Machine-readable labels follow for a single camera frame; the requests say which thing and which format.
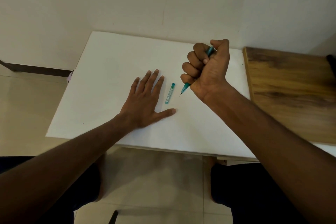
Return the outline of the dark skirting board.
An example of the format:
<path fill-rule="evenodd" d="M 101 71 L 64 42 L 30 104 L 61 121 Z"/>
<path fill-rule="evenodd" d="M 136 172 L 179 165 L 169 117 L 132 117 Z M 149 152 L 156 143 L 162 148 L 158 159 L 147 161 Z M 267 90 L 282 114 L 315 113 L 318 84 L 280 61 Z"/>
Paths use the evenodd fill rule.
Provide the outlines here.
<path fill-rule="evenodd" d="M 12 72 L 42 74 L 42 75 L 58 76 L 58 77 L 65 77 L 65 78 L 67 78 L 73 72 L 73 70 L 64 70 L 64 69 L 55 69 L 55 68 L 47 68 L 47 67 L 6 63 L 2 60 L 0 60 L 0 65 L 11 70 Z"/>

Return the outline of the teal pencil lead case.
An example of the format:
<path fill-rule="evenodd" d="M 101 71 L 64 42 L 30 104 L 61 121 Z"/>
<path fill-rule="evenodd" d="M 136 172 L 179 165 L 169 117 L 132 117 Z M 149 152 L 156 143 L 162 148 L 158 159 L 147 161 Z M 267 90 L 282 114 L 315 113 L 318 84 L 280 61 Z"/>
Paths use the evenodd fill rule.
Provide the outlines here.
<path fill-rule="evenodd" d="M 174 88 L 175 88 L 175 83 L 172 83 L 171 86 L 170 86 L 169 92 L 167 94 L 167 97 L 166 97 L 166 100 L 165 100 L 165 104 L 169 104 L 171 96 L 172 96 L 173 91 L 174 91 Z"/>

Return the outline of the person's left leg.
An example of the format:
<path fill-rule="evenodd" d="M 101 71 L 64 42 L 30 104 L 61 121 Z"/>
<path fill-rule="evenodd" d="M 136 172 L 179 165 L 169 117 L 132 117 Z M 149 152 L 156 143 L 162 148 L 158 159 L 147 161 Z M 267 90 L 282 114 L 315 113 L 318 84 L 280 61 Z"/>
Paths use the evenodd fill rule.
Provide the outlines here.
<path fill-rule="evenodd" d="M 100 178 L 99 194 L 95 202 L 100 201 L 104 197 L 106 189 L 106 157 L 107 153 L 105 152 L 95 161 L 95 165 L 98 168 Z"/>

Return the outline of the black shorts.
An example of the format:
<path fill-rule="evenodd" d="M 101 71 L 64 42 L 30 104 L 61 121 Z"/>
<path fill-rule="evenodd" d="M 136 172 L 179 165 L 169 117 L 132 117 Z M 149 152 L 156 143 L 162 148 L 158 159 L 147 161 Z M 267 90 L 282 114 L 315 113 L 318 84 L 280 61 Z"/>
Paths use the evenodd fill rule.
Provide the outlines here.
<path fill-rule="evenodd" d="M 74 211 L 94 202 L 99 188 L 93 163 L 36 224 L 74 224 Z M 217 204 L 231 209 L 233 224 L 309 224 L 260 163 L 216 163 L 211 190 Z"/>

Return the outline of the person's left hand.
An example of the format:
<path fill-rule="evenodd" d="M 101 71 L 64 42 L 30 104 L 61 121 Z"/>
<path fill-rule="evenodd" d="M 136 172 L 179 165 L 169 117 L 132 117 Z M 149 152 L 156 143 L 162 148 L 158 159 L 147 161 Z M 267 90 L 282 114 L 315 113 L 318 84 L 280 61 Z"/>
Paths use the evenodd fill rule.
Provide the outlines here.
<path fill-rule="evenodd" d="M 122 106 L 120 115 L 123 117 L 128 131 L 133 131 L 138 128 L 147 127 L 155 122 L 155 108 L 157 106 L 161 88 L 164 82 L 164 76 L 157 77 L 151 94 L 145 93 L 145 84 L 152 74 L 152 71 L 147 71 L 145 76 L 140 79 L 136 93 L 130 95 Z"/>

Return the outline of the brown wooden table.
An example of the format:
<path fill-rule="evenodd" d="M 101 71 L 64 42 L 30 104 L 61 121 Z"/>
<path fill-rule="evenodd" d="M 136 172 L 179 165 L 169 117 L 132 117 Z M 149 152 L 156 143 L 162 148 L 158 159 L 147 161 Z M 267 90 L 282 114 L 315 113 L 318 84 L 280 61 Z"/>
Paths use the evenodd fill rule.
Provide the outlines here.
<path fill-rule="evenodd" d="M 243 49 L 251 100 L 310 142 L 336 145 L 336 78 L 325 57 Z"/>

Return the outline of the teal mechanical pencil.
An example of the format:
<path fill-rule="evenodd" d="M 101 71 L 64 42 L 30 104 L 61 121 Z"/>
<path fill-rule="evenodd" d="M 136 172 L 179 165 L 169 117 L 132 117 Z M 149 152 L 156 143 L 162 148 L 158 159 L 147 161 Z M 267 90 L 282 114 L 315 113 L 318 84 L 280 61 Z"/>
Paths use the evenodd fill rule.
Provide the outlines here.
<path fill-rule="evenodd" d="M 210 46 L 210 47 L 207 49 L 207 51 L 206 51 L 206 55 L 207 55 L 208 57 L 210 57 L 211 54 L 212 54 L 214 51 L 215 51 L 215 48 L 214 48 L 213 46 Z M 189 88 L 190 85 L 191 85 L 190 83 L 185 83 L 184 86 L 183 86 L 183 88 L 182 88 L 182 90 L 181 90 L 180 95 L 182 95 L 182 94 Z"/>

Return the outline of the person's right leg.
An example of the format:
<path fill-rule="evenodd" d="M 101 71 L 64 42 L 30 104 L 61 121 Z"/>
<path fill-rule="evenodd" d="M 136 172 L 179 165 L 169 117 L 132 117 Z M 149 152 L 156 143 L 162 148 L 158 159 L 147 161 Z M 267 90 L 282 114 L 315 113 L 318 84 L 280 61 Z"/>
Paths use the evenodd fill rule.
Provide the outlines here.
<path fill-rule="evenodd" d="M 206 181 L 206 189 L 208 192 L 208 197 L 211 199 L 212 202 L 217 204 L 217 202 L 213 199 L 212 194 L 211 194 L 212 192 L 211 190 L 211 169 L 217 163 L 217 158 L 205 156 L 203 160 L 204 160 L 203 171 L 204 171 L 204 178 Z"/>

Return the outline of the person's leg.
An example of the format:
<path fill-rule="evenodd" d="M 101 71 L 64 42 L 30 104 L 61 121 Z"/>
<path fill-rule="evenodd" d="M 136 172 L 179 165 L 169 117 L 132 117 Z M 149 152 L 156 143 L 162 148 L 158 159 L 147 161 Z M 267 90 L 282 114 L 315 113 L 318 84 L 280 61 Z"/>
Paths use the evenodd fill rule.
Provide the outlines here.
<path fill-rule="evenodd" d="M 206 189 L 208 192 L 208 197 L 211 199 L 212 202 L 217 204 L 217 202 L 213 199 L 212 194 L 211 194 L 212 192 L 211 190 L 211 169 L 217 163 L 217 158 L 205 156 L 203 160 L 204 160 L 203 171 L 204 171 L 204 178 L 206 181 Z"/>
<path fill-rule="evenodd" d="M 106 189 L 106 157 L 107 153 L 105 152 L 95 161 L 95 165 L 98 168 L 100 178 L 99 194 L 95 202 L 100 201 L 104 197 Z"/>

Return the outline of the person's left forearm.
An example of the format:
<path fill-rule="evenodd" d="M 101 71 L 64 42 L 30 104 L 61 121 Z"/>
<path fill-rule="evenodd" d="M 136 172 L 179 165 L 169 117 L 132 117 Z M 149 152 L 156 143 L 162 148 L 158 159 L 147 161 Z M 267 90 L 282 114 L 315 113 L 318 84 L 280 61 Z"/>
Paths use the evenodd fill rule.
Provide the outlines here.
<path fill-rule="evenodd" d="M 120 113 L 0 174 L 0 224 L 34 223 L 92 163 L 133 129 L 129 114 Z"/>

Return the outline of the black slim object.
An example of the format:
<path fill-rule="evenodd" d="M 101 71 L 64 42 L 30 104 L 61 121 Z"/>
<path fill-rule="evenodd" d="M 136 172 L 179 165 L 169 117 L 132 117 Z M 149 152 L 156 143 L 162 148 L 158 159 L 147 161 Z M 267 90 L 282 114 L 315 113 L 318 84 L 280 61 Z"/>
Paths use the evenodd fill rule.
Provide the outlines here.
<path fill-rule="evenodd" d="M 117 210 L 115 210 L 113 212 L 112 217 L 111 217 L 108 224 L 115 224 L 118 214 L 119 214 L 119 212 Z"/>

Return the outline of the person's right hand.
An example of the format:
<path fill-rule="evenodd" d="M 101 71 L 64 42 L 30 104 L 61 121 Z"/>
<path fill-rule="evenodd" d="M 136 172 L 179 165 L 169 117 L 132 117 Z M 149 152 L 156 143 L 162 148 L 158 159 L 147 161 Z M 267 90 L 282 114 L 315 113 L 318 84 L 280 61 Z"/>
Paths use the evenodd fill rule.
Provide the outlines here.
<path fill-rule="evenodd" d="M 204 43 L 194 44 L 193 51 L 204 51 L 203 45 Z M 182 69 L 185 74 L 196 78 L 190 88 L 203 103 L 207 104 L 228 86 L 225 79 L 228 65 L 219 65 L 215 61 L 210 61 L 203 70 L 197 70 L 187 61 L 182 64 Z"/>

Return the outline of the black chair part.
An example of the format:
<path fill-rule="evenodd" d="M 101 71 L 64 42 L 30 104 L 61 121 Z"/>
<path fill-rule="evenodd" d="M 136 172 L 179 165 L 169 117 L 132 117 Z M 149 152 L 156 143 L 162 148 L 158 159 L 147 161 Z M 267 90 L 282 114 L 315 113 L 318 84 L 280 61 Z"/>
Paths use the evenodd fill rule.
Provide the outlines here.
<path fill-rule="evenodd" d="M 336 78 L 336 56 L 335 55 L 327 55 L 326 60 L 328 61 L 330 68 L 333 72 L 334 77 Z"/>

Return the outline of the person's right forearm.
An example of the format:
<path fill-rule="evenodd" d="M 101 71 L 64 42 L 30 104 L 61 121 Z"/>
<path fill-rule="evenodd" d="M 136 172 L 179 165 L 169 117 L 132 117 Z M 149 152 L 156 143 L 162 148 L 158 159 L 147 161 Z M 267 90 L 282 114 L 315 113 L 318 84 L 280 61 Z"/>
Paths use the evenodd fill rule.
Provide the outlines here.
<path fill-rule="evenodd" d="M 336 157 L 302 139 L 225 82 L 202 101 L 256 156 L 310 222 L 336 224 Z"/>

